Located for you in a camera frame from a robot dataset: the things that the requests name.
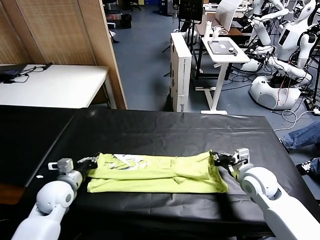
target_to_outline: white table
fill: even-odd
[[[214,63],[217,63],[214,67],[219,67],[221,66],[219,76],[217,79],[217,83],[215,87],[210,87],[210,88],[203,88],[203,87],[196,87],[196,91],[204,91],[206,100],[208,102],[210,110],[202,110],[202,114],[228,114],[227,111],[225,110],[217,110],[217,105],[218,101],[220,98],[220,93],[225,81],[225,76],[227,72],[227,68],[229,63],[248,63],[250,61],[249,57],[244,53],[244,51],[241,50],[240,47],[229,37],[218,37],[218,41],[229,41],[234,49],[237,51],[237,55],[233,54],[214,54],[211,51],[211,48],[208,45],[208,41],[212,41],[212,38],[201,38],[206,50],[208,51],[211,60]],[[213,97],[211,97],[210,91],[214,91]]]
[[[25,69],[34,66],[43,65],[27,65]],[[45,71],[29,73],[25,83],[0,82],[0,105],[87,108],[104,85],[111,107],[116,108],[108,71],[104,66],[52,65]],[[25,79],[22,76],[14,80]]]
[[[205,3],[203,4],[203,14],[207,15],[208,13],[215,13],[217,11],[218,4],[214,3]],[[247,11],[247,7],[239,6],[235,11],[235,18],[242,18],[244,16],[244,12]]]

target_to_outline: folded shirt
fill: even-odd
[[[100,154],[88,192],[225,193],[210,152],[196,156]]]

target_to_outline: laptop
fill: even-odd
[[[0,83],[14,79],[25,69],[26,66],[26,64],[0,66]]]

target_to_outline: black tablecloth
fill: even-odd
[[[271,170],[282,187],[320,220],[319,205],[269,123],[260,116],[90,107],[77,113],[45,162],[66,157],[78,160],[98,152],[191,156],[210,149],[233,153],[238,148],[249,148],[251,162]],[[224,169],[221,174],[228,194],[87,193],[83,184],[67,218],[77,216],[91,227],[106,227],[111,221],[179,231],[214,230],[228,236],[270,232],[259,207]],[[33,198],[34,203],[34,194],[48,180],[32,181],[25,199]]]
[[[0,183],[28,186],[75,112],[0,105]]]

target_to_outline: white standing desk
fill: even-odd
[[[227,68],[229,63],[248,63],[250,61],[249,57],[244,53],[244,51],[241,50],[240,47],[230,38],[230,37],[218,37],[218,41],[229,41],[234,49],[238,52],[237,55],[233,54],[214,54],[211,51],[211,48],[208,45],[208,41],[212,41],[212,38],[201,38],[206,50],[208,51],[211,60],[214,63],[217,63],[214,67],[221,66],[219,76],[217,79],[217,83],[215,87],[210,88],[203,88],[203,87],[196,87],[196,91],[204,91],[206,100],[208,102],[210,110],[202,110],[202,114],[228,114],[225,110],[217,110],[218,101],[220,98],[220,93],[225,81],[225,76],[227,72]],[[210,91],[214,91],[213,97],[211,96]]]

